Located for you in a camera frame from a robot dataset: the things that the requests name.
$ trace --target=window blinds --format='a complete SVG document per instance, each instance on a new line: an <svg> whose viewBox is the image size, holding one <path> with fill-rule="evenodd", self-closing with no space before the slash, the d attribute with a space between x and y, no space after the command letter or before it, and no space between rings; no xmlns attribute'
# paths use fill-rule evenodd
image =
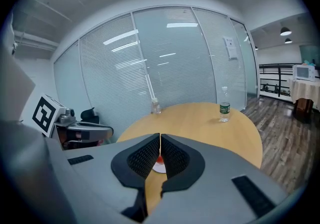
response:
<svg viewBox="0 0 320 224"><path fill-rule="evenodd" d="M161 107L217 102L208 48L190 8L133 14L147 72Z"/></svg>
<svg viewBox="0 0 320 224"><path fill-rule="evenodd" d="M101 124L113 140L150 113L151 96L130 15L107 22L80 39L83 79Z"/></svg>
<svg viewBox="0 0 320 224"><path fill-rule="evenodd" d="M82 111L91 105L82 79L78 42L67 49L54 63L54 79L59 101L75 111L75 117L81 120Z"/></svg>
<svg viewBox="0 0 320 224"><path fill-rule="evenodd" d="M195 9L194 13L201 24L211 52L217 102L221 102L221 87L227 86L231 107L242 110L246 106L246 78L242 53L234 28L226 16L200 9ZM224 36L233 38L238 58L229 59Z"/></svg>

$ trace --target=microwave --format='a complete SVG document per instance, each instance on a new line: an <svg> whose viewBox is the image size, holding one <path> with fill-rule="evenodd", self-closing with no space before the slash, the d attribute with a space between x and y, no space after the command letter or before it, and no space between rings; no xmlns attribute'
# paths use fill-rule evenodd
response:
<svg viewBox="0 0 320 224"><path fill-rule="evenodd" d="M315 67L307 65L294 65L292 66L293 79L315 81Z"/></svg>

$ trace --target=ceiling light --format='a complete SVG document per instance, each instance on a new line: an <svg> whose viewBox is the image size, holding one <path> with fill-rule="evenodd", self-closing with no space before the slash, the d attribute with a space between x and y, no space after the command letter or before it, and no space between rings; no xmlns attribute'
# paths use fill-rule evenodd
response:
<svg viewBox="0 0 320 224"><path fill-rule="evenodd" d="M131 46L137 45L137 44L138 44L138 42L132 42L132 43L130 43L130 44L127 44L127 45L118 47L118 48L116 48L116 49L114 49L114 50L111 50L111 51L112 51L112 52L116 52L116 51L118 51L118 50L123 50L123 49L125 49L125 48L127 48L127 47L131 47Z"/></svg>
<svg viewBox="0 0 320 224"><path fill-rule="evenodd" d="M167 24L167 28L175 28L175 27L197 27L197 23L172 23L172 24Z"/></svg>
<svg viewBox="0 0 320 224"><path fill-rule="evenodd" d="M292 43L292 40L290 40L289 38L286 38L284 43L286 43L286 44Z"/></svg>
<svg viewBox="0 0 320 224"><path fill-rule="evenodd" d="M172 55L175 55L175 53L172 53L172 54L167 54L167 55L162 55L162 56L159 56L160 58L162 57L166 57L166 56L172 56Z"/></svg>
<svg viewBox="0 0 320 224"><path fill-rule="evenodd" d="M159 66L161 66L161 65L165 65L165 64L168 64L169 62L166 62L166 63L162 63L162 64L158 64Z"/></svg>
<svg viewBox="0 0 320 224"><path fill-rule="evenodd" d="M280 31L280 35L281 36L286 36L286 35L289 35L291 33L292 33L292 31L290 31L287 27L282 27L281 28L281 31Z"/></svg>
<svg viewBox="0 0 320 224"><path fill-rule="evenodd" d="M124 34L120 34L118 36L115 36L115 37L103 42L103 44L108 45L108 44L110 44L112 42L116 42L118 40L124 39L126 37L131 36L131 35L135 35L137 33L139 33L138 30L133 30L133 31L130 31L130 32L127 32L127 33L124 33Z"/></svg>

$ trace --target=round wooden table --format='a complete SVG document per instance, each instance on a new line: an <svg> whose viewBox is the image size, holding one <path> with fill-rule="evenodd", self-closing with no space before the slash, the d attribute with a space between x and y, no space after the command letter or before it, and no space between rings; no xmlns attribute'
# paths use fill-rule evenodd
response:
<svg viewBox="0 0 320 224"><path fill-rule="evenodd" d="M260 168L262 142L255 125L244 114L231 108L228 122L219 122L218 104L188 103L162 109L131 125L117 142L146 134L166 133L226 148ZM145 181L145 196L150 214L161 200L161 186L166 174L151 171Z"/></svg>

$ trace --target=black rubber pad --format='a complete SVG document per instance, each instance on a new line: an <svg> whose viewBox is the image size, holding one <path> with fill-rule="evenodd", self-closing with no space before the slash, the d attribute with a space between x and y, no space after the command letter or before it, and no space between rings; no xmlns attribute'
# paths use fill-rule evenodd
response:
<svg viewBox="0 0 320 224"><path fill-rule="evenodd" d="M84 155L84 156L79 156L79 157L75 157L75 158L71 158L68 159L68 162L70 163L70 165L74 165L77 163L81 163L81 162L86 162L93 159L93 157L91 155Z"/></svg>
<svg viewBox="0 0 320 224"><path fill-rule="evenodd" d="M275 205L247 176L233 178L232 182L257 217L262 217L275 207Z"/></svg>

